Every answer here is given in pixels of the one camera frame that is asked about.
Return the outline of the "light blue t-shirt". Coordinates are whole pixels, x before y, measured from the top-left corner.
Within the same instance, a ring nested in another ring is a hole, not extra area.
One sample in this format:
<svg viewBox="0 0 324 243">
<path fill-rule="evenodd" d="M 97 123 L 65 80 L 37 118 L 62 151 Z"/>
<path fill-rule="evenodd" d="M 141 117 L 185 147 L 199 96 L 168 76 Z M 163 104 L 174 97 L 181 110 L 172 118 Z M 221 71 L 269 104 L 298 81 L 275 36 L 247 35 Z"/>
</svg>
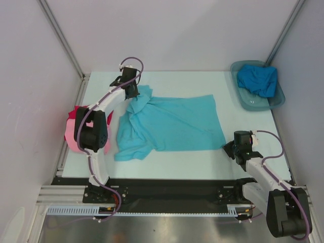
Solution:
<svg viewBox="0 0 324 243">
<path fill-rule="evenodd" d="M 139 87 L 119 119 L 116 161 L 145 159 L 151 151 L 217 150 L 226 143 L 213 95 L 156 97 Z"/>
</svg>

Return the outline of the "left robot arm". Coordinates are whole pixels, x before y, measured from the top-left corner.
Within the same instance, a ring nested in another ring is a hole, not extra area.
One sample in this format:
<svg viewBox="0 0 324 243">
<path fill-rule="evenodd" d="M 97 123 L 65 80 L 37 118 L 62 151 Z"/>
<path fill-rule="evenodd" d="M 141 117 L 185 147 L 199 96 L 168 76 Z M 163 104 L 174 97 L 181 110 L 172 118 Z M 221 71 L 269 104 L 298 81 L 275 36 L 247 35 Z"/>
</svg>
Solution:
<svg viewBox="0 0 324 243">
<path fill-rule="evenodd" d="M 105 186 L 109 180 L 104 159 L 104 147 L 109 139 L 107 119 L 119 104 L 139 95 L 136 79 L 141 72 L 130 65 L 120 70 L 121 75 L 110 84 L 107 94 L 93 105 L 76 110 L 74 124 L 74 139 L 88 160 L 89 183 L 97 186 L 94 196 L 103 203 L 112 196 L 112 190 Z"/>
</svg>

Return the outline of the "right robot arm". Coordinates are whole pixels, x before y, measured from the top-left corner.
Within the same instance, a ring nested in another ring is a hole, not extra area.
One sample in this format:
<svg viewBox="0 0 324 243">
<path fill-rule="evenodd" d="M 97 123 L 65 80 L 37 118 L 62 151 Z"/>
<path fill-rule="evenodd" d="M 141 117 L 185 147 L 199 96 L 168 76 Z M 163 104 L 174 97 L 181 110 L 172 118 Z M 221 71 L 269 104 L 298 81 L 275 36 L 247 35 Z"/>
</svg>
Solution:
<svg viewBox="0 0 324 243">
<path fill-rule="evenodd" d="M 302 187 L 286 182 L 267 165 L 268 159 L 283 156 L 283 151 L 264 157 L 253 150 L 257 133 L 259 131 L 235 131 L 234 139 L 223 146 L 227 156 L 250 175 L 236 181 L 234 199 L 239 203 L 252 202 L 265 215 L 274 237 L 305 240 L 312 232 L 307 193 Z"/>
</svg>

